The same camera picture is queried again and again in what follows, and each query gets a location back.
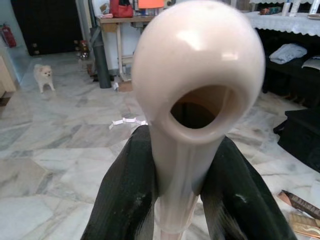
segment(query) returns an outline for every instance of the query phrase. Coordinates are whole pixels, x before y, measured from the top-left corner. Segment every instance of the red fire extinguisher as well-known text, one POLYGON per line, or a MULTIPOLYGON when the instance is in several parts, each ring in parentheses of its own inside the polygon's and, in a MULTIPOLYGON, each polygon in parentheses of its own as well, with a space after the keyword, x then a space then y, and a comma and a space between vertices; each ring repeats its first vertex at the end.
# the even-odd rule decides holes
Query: red fire extinguisher
POLYGON ((11 32, 11 29, 8 25, 3 24, 1 28, 1 35, 4 42, 9 46, 9 48, 14 48, 17 46, 14 35, 11 32))

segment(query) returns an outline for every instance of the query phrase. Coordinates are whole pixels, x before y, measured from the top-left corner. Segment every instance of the small white dog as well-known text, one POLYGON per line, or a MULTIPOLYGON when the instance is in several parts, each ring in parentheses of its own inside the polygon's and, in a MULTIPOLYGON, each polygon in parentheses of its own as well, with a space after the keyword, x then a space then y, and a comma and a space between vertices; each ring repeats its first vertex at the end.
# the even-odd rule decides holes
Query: small white dog
POLYGON ((44 92, 44 85, 48 84, 52 91, 55 91, 52 82, 52 69, 48 65, 36 64, 33 69, 33 75, 38 83, 40 93, 44 92))

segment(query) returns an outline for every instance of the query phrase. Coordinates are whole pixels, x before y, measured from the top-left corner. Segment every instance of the dark doorway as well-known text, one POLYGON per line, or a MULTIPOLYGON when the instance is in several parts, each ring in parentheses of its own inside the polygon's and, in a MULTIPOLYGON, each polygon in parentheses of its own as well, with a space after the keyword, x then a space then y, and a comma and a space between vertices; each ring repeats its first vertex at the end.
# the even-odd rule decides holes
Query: dark doorway
POLYGON ((76 51, 82 33, 75 0, 11 0, 31 56, 76 51))

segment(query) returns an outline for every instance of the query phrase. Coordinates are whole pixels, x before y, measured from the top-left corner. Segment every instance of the hole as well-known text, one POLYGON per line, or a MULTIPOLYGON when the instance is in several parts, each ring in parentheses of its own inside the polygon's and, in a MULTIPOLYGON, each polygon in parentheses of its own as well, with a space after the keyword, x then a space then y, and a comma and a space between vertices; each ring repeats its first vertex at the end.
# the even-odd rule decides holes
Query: hole
POLYGON ((171 108, 171 114, 181 125, 201 129, 212 123, 222 109, 225 86, 205 86, 188 92, 171 108))

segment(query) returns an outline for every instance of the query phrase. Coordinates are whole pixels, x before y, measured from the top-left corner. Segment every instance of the gray pipe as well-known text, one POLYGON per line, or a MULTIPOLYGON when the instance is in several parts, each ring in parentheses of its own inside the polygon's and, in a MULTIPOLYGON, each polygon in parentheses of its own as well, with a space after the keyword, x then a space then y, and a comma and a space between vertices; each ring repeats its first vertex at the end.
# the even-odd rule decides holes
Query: gray pipe
MULTIPOLYGON (((89 4, 90 18, 92 23, 92 28, 90 29, 90 33, 92 37, 96 29, 100 29, 100 27, 97 25, 92 0, 88 0, 88 4, 89 4)), ((111 81, 110 81, 110 75, 109 75, 109 70, 108 70, 108 65, 107 65, 107 60, 105 55, 105 47, 104 47, 104 41, 102 38, 101 29, 99 31, 99 34, 97 35, 97 37, 92 43, 92 48, 93 48, 95 66, 96 66, 100 88, 109 89, 111 88, 111 81)))

